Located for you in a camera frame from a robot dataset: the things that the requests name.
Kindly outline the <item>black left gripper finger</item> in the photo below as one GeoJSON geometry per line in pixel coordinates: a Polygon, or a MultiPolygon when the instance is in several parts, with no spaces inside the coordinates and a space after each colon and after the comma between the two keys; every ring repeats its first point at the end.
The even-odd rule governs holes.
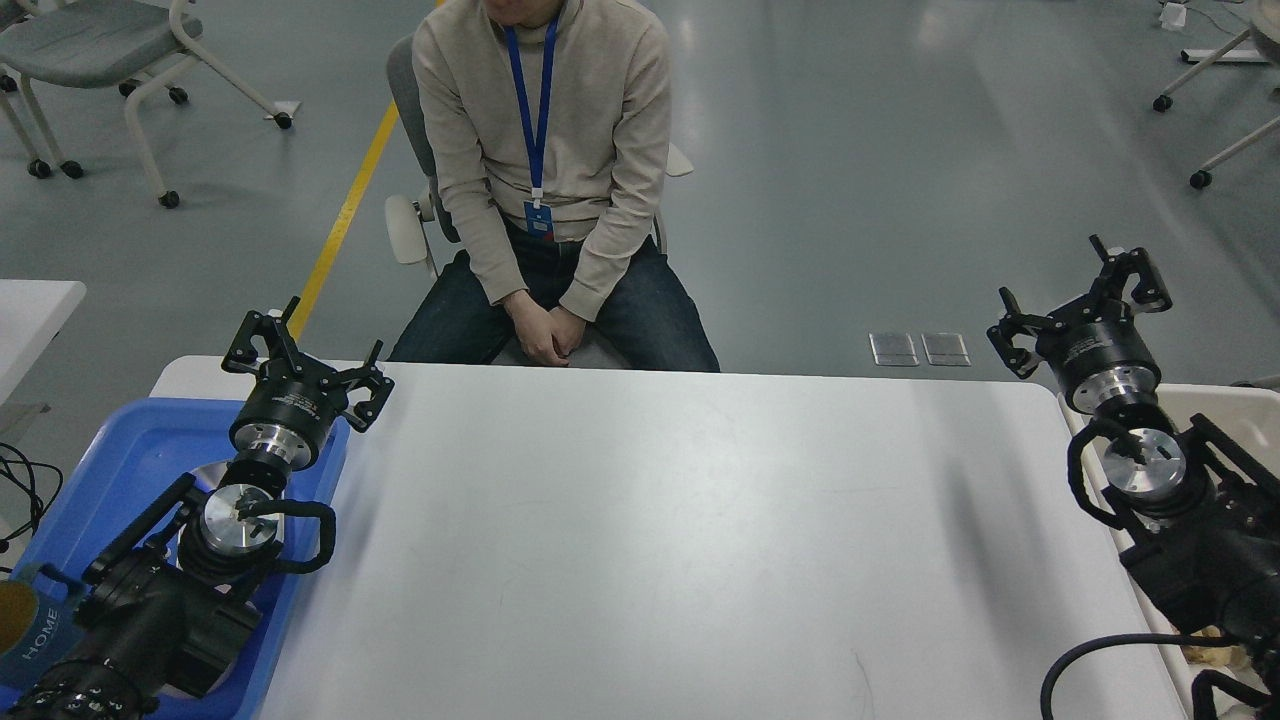
{"type": "Polygon", "coordinates": [[[251,375],[256,386],[302,380],[302,352],[288,325],[300,304],[294,296],[278,313],[248,310],[221,359],[221,372],[251,375]]]}
{"type": "Polygon", "coordinates": [[[335,372],[335,409],[357,433],[367,432],[381,415],[396,382],[378,365],[384,343],[374,342],[364,363],[335,372]]]}

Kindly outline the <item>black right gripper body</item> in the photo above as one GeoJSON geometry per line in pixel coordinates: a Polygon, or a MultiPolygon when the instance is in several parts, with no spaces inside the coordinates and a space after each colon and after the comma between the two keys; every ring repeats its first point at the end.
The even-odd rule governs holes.
{"type": "Polygon", "coordinates": [[[1039,337],[1068,406],[1107,414],[1108,405],[1155,405],[1161,370],[1132,319],[1070,325],[1039,337]]]}

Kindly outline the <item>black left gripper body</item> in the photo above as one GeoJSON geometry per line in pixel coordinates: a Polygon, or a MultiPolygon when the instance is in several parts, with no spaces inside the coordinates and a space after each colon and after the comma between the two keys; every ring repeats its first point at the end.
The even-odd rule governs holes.
{"type": "Polygon", "coordinates": [[[317,382],[265,378],[252,388],[229,429],[238,451],[271,454],[293,470],[311,468],[349,401],[317,382]]]}

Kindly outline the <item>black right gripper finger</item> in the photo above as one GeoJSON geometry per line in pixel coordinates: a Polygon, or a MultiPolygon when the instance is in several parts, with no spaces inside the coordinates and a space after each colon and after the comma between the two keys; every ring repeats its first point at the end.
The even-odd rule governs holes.
{"type": "Polygon", "coordinates": [[[1004,314],[987,329],[987,340],[1005,368],[1018,379],[1025,380],[1036,372],[1043,357],[1034,346],[1025,348],[1018,346],[1015,340],[1027,337],[1036,343],[1042,334],[1056,332],[1056,320],[1051,316],[1024,313],[1009,287],[1000,287],[998,296],[1004,314]]]}
{"type": "Polygon", "coordinates": [[[1172,299],[1146,249],[1107,249],[1098,234],[1091,247],[1102,263],[1088,291],[1065,306],[1066,325],[1130,324],[1138,314],[1166,313],[1172,299]]]}

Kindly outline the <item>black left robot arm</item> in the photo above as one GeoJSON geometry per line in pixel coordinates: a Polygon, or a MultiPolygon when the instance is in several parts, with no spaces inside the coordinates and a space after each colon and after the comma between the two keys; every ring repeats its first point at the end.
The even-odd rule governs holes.
{"type": "Polygon", "coordinates": [[[396,383],[378,365],[381,341],[348,369],[301,351],[288,328],[298,305],[244,315],[221,359],[253,379],[228,430],[233,456],[209,488],[180,474],[69,582],[79,637],[18,682],[4,717],[142,719],[165,687],[205,697],[262,620],[253,594],[332,561],[334,509],[287,487],[337,421],[367,430],[396,383]]]}

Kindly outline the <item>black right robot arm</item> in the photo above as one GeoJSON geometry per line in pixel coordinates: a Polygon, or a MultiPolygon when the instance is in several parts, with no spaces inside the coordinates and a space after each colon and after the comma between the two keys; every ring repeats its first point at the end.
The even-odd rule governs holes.
{"type": "Polygon", "coordinates": [[[1175,425],[1160,404],[1162,374],[1135,319],[1167,311],[1167,288],[1146,250],[1110,250],[1098,236],[1089,242],[1101,268],[1088,291],[1037,315],[1004,287],[1004,315],[986,334],[1016,377],[1047,365],[1066,406],[1087,416],[1068,446],[1071,496],[1132,539],[1120,564],[1172,632],[1107,635],[1069,650],[1042,680],[1039,712],[1053,716],[1059,679],[1097,650],[1238,646],[1261,688],[1202,670],[1190,683],[1193,717],[1216,717],[1221,693],[1257,719],[1275,719],[1277,477],[1207,416],[1175,425]]]}

